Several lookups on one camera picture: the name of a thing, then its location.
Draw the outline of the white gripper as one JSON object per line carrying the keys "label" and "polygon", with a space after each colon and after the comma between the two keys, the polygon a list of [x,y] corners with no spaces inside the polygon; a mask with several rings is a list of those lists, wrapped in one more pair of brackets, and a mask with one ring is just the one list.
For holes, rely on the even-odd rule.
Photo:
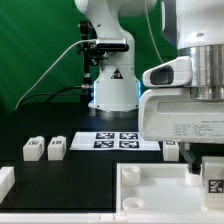
{"label": "white gripper", "polygon": [[138,129],[146,141],[185,142],[179,150],[192,173],[189,143],[224,144],[224,102],[192,100],[187,88],[149,89],[140,99]]}

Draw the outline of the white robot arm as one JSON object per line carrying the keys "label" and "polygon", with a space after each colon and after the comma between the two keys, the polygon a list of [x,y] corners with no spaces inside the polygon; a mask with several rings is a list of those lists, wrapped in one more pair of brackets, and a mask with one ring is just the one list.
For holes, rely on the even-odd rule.
{"label": "white robot arm", "polygon": [[[224,143],[224,0],[74,0],[95,29],[88,53],[100,64],[89,107],[104,116],[138,113],[146,141],[177,142],[196,174],[202,156],[186,144]],[[162,33],[178,56],[134,75],[135,40],[122,16],[161,3]]]}

